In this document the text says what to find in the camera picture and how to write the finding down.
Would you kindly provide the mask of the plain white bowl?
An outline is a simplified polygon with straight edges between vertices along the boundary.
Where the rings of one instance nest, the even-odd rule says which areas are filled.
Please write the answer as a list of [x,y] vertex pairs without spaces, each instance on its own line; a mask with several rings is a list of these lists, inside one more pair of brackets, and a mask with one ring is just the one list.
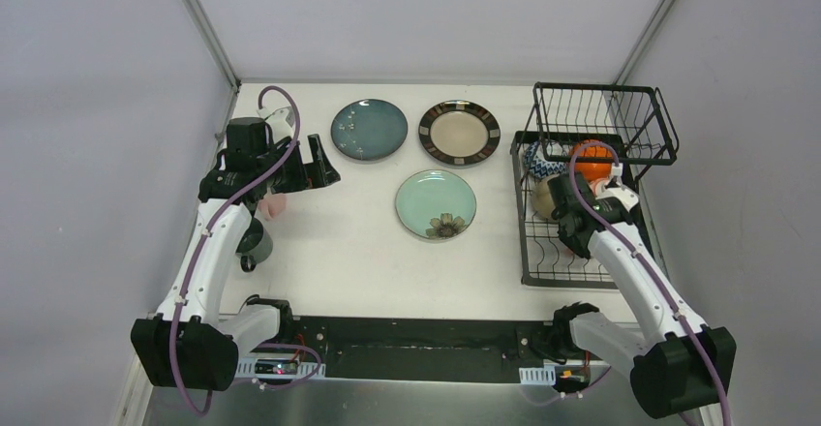
[[556,175],[547,176],[538,181],[532,189],[532,208],[536,214],[548,223],[555,223],[552,217],[556,205],[551,195],[549,181],[556,178]]

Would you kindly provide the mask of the black wire dish rack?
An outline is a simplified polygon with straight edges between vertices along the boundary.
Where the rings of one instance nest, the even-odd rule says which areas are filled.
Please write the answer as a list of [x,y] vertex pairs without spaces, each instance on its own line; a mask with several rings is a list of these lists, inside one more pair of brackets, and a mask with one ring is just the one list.
[[556,143],[548,161],[566,163],[571,147],[597,139],[613,147],[624,164],[624,183],[634,191],[654,166],[676,161],[679,137],[658,89],[647,86],[538,82],[523,130],[509,145],[517,196],[522,262],[521,282],[540,288],[613,289],[604,267],[594,259],[570,256],[558,227],[532,208],[537,181],[526,174],[522,155],[529,144]]

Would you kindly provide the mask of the orange bowl white inside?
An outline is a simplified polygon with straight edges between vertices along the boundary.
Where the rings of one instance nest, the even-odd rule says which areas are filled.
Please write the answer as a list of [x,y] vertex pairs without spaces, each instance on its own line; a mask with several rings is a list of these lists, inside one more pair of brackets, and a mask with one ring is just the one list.
[[577,156],[574,170],[581,173],[588,182],[607,178],[612,169],[613,151],[600,145],[582,149],[581,146],[588,142],[592,140],[586,139],[571,147],[569,156]]

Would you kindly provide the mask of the orange floral pattern bowl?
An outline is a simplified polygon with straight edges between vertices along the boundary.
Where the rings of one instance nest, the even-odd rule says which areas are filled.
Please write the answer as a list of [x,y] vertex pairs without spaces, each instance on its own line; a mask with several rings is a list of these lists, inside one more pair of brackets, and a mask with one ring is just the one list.
[[608,188],[611,180],[609,178],[599,178],[589,183],[591,191],[595,197],[599,197]]

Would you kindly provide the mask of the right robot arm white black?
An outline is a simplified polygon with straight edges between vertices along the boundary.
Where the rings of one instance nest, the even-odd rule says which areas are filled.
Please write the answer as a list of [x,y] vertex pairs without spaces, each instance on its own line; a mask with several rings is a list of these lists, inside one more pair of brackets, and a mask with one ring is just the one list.
[[636,317],[636,336],[589,303],[554,314],[546,337],[548,357],[583,351],[628,379],[651,418],[721,408],[730,424],[728,389],[737,344],[725,327],[711,327],[674,289],[642,241],[632,217],[636,195],[619,183],[596,194],[584,177],[565,173],[548,182],[558,236],[574,254],[597,260]]

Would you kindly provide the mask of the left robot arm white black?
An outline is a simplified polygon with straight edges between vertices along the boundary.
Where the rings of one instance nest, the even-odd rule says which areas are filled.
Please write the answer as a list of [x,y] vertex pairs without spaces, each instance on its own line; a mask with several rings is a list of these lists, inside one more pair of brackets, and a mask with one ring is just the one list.
[[150,382],[225,391],[241,358],[261,344],[284,352],[296,328],[286,300],[256,297],[236,316],[220,318],[223,291],[237,267],[251,271],[271,254],[272,240],[254,217],[264,195],[318,189],[340,180],[318,135],[307,137],[303,163],[290,137],[258,149],[231,144],[199,185],[198,224],[186,256],[154,317],[137,319],[131,342]]

